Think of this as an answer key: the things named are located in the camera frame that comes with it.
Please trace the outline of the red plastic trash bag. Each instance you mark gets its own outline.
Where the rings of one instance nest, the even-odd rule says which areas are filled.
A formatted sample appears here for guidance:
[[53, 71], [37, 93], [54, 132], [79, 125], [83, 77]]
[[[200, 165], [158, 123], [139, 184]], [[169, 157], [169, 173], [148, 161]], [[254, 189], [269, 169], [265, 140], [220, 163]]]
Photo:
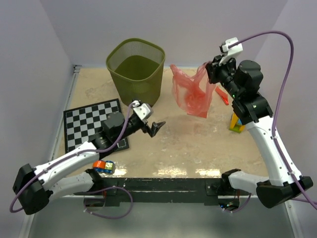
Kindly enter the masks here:
[[196, 74], [189, 76], [184, 71], [172, 64], [170, 69], [173, 74], [172, 94], [182, 110], [188, 115], [207, 118], [212, 101], [212, 93], [216, 87], [209, 83], [204, 63], [197, 68]]

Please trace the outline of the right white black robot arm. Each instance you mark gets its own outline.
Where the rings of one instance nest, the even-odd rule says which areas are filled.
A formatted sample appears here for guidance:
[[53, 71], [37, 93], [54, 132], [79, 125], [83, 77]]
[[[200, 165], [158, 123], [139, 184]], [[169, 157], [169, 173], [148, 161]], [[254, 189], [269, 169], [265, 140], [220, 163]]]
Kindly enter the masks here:
[[261, 67], [252, 60], [240, 64], [218, 55], [206, 64], [209, 83], [220, 83], [232, 97], [234, 113], [254, 139], [268, 176], [261, 177], [232, 169], [221, 175], [219, 190], [227, 195], [236, 190], [256, 195], [266, 208], [293, 199], [313, 186], [290, 158], [276, 126], [268, 101], [258, 92], [263, 79]]

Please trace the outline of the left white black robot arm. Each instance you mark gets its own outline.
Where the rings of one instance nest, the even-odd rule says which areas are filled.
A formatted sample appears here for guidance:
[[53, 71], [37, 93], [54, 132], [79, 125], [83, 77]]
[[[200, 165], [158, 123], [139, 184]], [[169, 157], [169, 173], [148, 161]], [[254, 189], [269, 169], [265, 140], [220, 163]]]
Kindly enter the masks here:
[[165, 122], [148, 126], [151, 113], [139, 110], [132, 115], [111, 113], [102, 121], [101, 130], [73, 151], [42, 165], [23, 165], [13, 184], [15, 197], [9, 206], [11, 213], [21, 210], [32, 215], [58, 198], [79, 192], [98, 194], [103, 188], [99, 174], [90, 169], [77, 176], [71, 173], [90, 163], [99, 161], [117, 149], [117, 143], [141, 130], [154, 137]]

